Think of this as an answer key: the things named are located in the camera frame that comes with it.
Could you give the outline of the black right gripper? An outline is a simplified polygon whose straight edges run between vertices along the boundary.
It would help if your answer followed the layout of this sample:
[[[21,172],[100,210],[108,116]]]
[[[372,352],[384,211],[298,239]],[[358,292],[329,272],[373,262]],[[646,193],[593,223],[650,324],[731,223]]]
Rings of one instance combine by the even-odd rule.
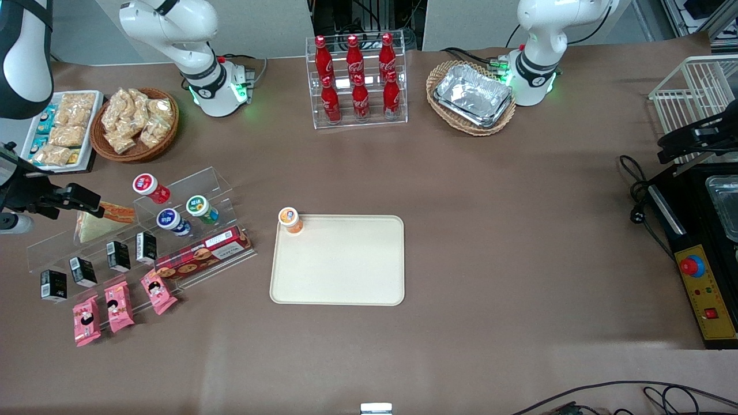
[[[20,158],[15,147],[13,141],[2,144],[2,209],[39,214],[50,220],[57,220],[59,208],[103,218],[106,211],[100,206],[100,195],[74,182],[59,188],[44,171]],[[54,202],[58,200],[58,207],[55,207]]]

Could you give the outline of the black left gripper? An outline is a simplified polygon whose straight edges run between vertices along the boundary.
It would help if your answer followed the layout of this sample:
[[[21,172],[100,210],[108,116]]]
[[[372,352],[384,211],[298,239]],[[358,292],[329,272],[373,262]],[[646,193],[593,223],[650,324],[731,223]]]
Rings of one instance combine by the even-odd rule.
[[[737,116],[725,111],[720,118],[693,127],[677,129],[657,140],[657,153],[662,165],[684,155],[698,152],[728,153],[737,149]]]

